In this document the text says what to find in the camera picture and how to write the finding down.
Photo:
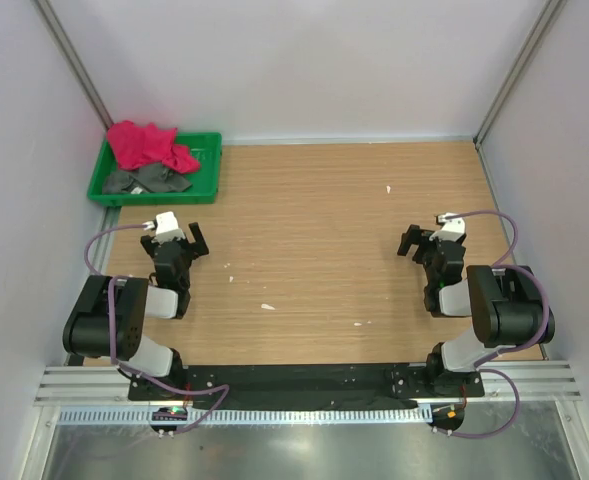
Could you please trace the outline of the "pink red t-shirt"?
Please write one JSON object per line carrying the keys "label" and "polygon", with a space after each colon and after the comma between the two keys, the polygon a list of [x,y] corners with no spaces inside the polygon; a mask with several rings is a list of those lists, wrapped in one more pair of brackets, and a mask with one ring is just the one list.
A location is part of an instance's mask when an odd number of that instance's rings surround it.
{"label": "pink red t-shirt", "polygon": [[188,146],[176,142],[177,134],[177,128],[160,129],[154,123],[140,126],[122,121],[108,129],[106,138],[121,170],[160,164],[179,174],[199,171],[200,161]]}

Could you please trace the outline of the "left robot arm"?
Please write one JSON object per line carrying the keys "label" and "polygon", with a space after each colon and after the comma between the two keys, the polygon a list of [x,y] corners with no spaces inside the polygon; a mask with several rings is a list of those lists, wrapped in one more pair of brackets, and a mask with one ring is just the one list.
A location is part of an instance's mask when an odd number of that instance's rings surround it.
{"label": "left robot arm", "polygon": [[184,317],[191,300],[190,268],[209,248],[198,223],[188,225],[193,236],[188,239],[169,212],[130,228],[148,232],[140,243],[153,272],[143,278],[101,274],[89,258],[93,243],[129,226],[95,234],[83,251],[90,275],[64,326],[63,347],[71,355],[108,359],[145,398],[173,400],[187,386],[181,356],[146,336],[144,321]]}

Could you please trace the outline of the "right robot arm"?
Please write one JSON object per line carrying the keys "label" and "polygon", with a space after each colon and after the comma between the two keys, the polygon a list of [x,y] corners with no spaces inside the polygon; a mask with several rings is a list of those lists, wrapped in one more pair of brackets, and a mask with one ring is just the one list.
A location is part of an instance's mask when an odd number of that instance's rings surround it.
{"label": "right robot arm", "polygon": [[478,367],[498,355],[551,342],[555,319],[527,266],[464,265],[463,221],[442,221],[437,231],[411,224],[401,235],[397,254],[426,275],[425,309],[434,317],[469,317],[471,327],[437,344],[420,378],[433,394],[446,396],[476,383]]}

